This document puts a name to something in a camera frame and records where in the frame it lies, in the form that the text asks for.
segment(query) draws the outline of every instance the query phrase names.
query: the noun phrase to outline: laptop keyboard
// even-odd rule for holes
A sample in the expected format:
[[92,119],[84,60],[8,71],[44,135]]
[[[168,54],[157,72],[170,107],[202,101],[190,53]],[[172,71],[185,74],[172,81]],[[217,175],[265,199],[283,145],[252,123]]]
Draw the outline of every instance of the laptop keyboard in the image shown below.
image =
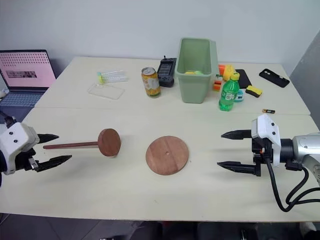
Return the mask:
[[9,93],[0,101],[0,106],[34,107],[42,94],[15,94]]

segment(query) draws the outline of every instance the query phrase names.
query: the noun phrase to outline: green bottle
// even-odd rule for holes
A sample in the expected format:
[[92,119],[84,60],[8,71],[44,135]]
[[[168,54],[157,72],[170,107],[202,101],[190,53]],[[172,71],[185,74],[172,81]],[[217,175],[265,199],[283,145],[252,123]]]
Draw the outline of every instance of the green bottle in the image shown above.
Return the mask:
[[240,74],[234,72],[230,76],[230,80],[227,81],[222,88],[221,98],[219,101],[219,108],[222,111],[230,111],[234,106],[234,101],[239,91],[239,80]]

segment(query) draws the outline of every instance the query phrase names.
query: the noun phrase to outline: yellow object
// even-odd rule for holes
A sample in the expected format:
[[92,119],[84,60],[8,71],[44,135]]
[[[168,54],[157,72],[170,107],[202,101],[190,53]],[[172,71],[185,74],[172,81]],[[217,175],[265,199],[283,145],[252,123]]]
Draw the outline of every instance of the yellow object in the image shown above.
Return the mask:
[[231,74],[233,74],[235,71],[236,70],[234,66],[230,64],[225,65],[222,79],[225,81],[229,81]]
[[101,84],[105,84],[105,81],[103,80],[103,78],[102,78],[102,76],[100,75],[100,76],[98,76],[98,78],[99,78],[99,82],[101,83]]
[[258,94],[258,95],[261,95],[261,94],[262,94],[262,90],[261,90],[261,89],[256,88],[256,87],[251,86],[251,85],[249,85],[246,89],[247,89],[248,91],[252,91],[252,92],[254,92],[254,93]]
[[190,74],[190,75],[203,75],[202,71],[186,71],[184,74]]
[[234,72],[230,76],[230,80],[232,80],[232,81],[238,81],[239,78],[240,78],[240,74],[238,72]]

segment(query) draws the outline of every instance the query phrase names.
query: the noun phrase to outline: black device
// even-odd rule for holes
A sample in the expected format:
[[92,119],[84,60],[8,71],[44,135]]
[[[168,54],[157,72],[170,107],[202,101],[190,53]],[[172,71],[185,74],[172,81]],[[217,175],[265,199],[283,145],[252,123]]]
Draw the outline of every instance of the black device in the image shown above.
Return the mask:
[[252,85],[245,70],[236,69],[235,71],[240,74],[240,77],[238,80],[240,89],[246,89],[249,85]]
[[164,59],[161,60],[157,71],[159,84],[161,87],[171,88],[174,85],[176,61],[176,58],[166,58],[166,56],[164,56]]
[[264,79],[267,79],[268,81],[274,83],[275,85],[278,85],[281,88],[284,88],[290,83],[288,79],[285,79],[284,77],[276,74],[275,72],[267,68],[260,72],[259,76]]

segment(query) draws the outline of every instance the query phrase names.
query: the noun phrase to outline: bottle cap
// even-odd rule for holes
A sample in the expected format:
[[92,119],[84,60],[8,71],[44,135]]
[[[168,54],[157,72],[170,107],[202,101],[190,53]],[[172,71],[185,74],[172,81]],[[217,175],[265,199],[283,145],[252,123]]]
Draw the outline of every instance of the bottle cap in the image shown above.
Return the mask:
[[240,74],[238,72],[234,72],[230,76],[230,80],[232,80],[232,81],[238,81],[239,78],[240,78]]

